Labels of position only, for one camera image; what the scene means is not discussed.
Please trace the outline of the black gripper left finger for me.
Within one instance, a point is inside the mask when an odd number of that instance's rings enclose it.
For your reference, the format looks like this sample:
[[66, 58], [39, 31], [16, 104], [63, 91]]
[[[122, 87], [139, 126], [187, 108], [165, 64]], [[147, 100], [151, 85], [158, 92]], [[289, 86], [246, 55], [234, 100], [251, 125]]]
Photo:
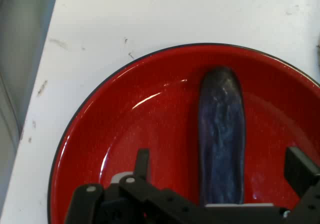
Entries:
[[66, 224], [199, 224], [201, 209], [170, 189], [149, 183], [150, 151], [137, 152], [132, 174], [107, 188], [85, 184], [73, 193]]

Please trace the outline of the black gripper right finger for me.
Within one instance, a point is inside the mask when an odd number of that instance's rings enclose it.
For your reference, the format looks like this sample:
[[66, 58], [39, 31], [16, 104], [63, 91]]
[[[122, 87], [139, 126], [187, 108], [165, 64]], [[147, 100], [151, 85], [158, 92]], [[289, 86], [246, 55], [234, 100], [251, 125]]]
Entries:
[[320, 167], [298, 147], [285, 152], [284, 177], [299, 197], [288, 214], [286, 224], [320, 222]]

